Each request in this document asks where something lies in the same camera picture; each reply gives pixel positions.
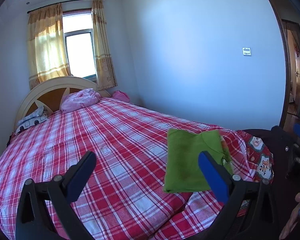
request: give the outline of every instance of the wooden headboard panel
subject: wooden headboard panel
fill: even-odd
[[[97,90],[97,84],[90,80],[78,77],[58,77],[39,84],[32,89],[22,101],[14,123],[14,130],[17,128],[17,122],[21,118],[32,113],[39,106],[44,105],[48,110],[48,114],[52,114],[60,109],[60,102],[63,95],[78,92],[87,88]],[[105,90],[98,92],[103,97],[111,97]]]

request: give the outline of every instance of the human hand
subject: human hand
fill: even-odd
[[[285,239],[297,224],[296,220],[298,218],[298,213],[300,210],[300,193],[296,195],[295,200],[298,202],[298,205],[292,210],[287,224],[284,226],[284,228],[281,231],[279,240]]]

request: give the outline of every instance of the pink cloth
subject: pink cloth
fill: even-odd
[[[81,90],[63,97],[60,110],[63,114],[70,113],[81,108],[92,106],[98,103],[100,98],[101,95],[95,92],[93,88]]]
[[[123,102],[130,102],[129,96],[125,92],[121,92],[120,90],[117,90],[113,93],[112,98],[121,100]]]

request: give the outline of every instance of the doorway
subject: doorway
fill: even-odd
[[[300,121],[300,26],[288,20],[282,23],[290,58],[290,96],[284,130],[291,131],[294,123]]]

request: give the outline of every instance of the window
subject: window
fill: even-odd
[[[63,32],[71,74],[96,79],[91,13],[63,16]]]

